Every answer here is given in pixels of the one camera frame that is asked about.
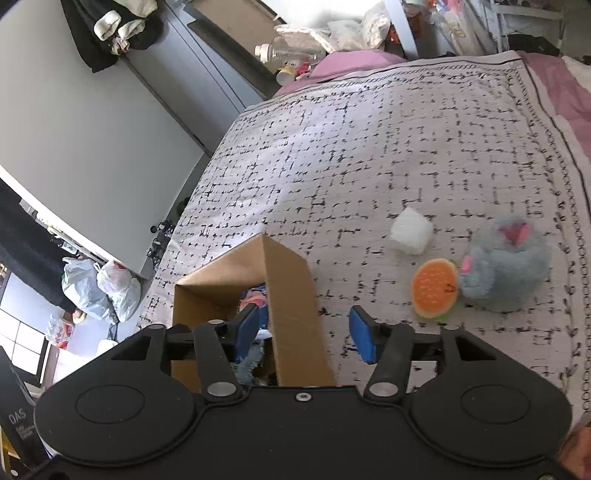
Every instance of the plastic bottle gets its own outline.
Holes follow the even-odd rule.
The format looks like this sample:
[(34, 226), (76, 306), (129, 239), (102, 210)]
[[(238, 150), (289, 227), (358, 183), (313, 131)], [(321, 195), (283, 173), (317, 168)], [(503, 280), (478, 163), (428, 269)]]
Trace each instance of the plastic bottle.
[(326, 52), (290, 47), (283, 38), (277, 37), (273, 43), (257, 45), (255, 56), (259, 57), (261, 62), (272, 63), (280, 69), (283, 65), (291, 62), (315, 65), (326, 57)]

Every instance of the person's hand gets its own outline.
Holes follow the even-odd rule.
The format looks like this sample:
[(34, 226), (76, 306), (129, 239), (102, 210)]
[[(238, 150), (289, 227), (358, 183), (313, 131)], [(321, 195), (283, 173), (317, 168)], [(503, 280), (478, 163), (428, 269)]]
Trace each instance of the person's hand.
[(564, 443), (557, 460), (580, 480), (591, 479), (591, 427), (573, 432)]

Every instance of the blue gripper pad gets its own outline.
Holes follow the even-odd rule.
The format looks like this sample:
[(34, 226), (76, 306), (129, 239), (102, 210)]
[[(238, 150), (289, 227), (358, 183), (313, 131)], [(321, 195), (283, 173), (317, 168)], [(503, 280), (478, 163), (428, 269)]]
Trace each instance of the blue gripper pad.
[(236, 343), (234, 345), (234, 361), (236, 363), (242, 362), (248, 355), (248, 351), (256, 337), (259, 330), (259, 308), (255, 305), (244, 318), (243, 321), (238, 325), (238, 331), (236, 333)]
[(364, 321), (358, 309), (361, 307), (354, 306), (349, 310), (349, 333), (363, 361), (367, 364), (374, 364), (377, 361), (375, 345), (371, 339), (369, 325)]

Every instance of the plastic bag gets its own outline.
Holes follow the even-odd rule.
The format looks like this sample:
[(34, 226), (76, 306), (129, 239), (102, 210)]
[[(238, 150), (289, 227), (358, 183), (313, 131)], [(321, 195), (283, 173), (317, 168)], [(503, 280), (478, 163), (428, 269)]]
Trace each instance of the plastic bag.
[(276, 25), (275, 31), (283, 37), (290, 47), (302, 50), (326, 50), (333, 53), (336, 49), (330, 42), (328, 28), (308, 28), (297, 25)]
[(384, 2), (375, 4), (365, 12), (361, 22), (361, 35), (365, 48), (379, 48), (390, 29), (390, 15)]
[(361, 24), (355, 20), (329, 22), (330, 42), (336, 50), (366, 50)]
[(113, 308), (120, 322), (128, 320), (135, 313), (139, 305), (141, 286), (127, 268), (110, 260), (99, 270), (96, 282), (113, 301)]
[(384, 2), (365, 12), (361, 23), (355, 20), (329, 22), (330, 42), (335, 50), (370, 50), (378, 48), (390, 29), (390, 17)]
[(73, 332), (74, 325), (51, 315), (45, 338), (50, 344), (65, 350)]
[(463, 0), (449, 0), (447, 6), (431, 15), (456, 55), (480, 56), (484, 49), (464, 11)]
[(96, 270), (92, 260), (64, 258), (64, 277), (61, 289), (80, 310), (99, 320), (117, 323), (113, 305), (96, 283)]

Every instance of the pink blanket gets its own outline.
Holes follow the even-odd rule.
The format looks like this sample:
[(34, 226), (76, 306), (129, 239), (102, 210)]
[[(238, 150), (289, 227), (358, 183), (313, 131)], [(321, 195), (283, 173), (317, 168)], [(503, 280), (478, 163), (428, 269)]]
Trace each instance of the pink blanket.
[(519, 53), (546, 87), (554, 110), (568, 121), (591, 159), (591, 93), (570, 74), (564, 61), (540, 53)]
[(332, 80), (351, 72), (389, 67), (405, 61), (404, 58), (398, 55), (378, 50), (336, 51), (322, 60), (308, 78), (280, 88), (275, 97), (299, 90), (307, 85)]

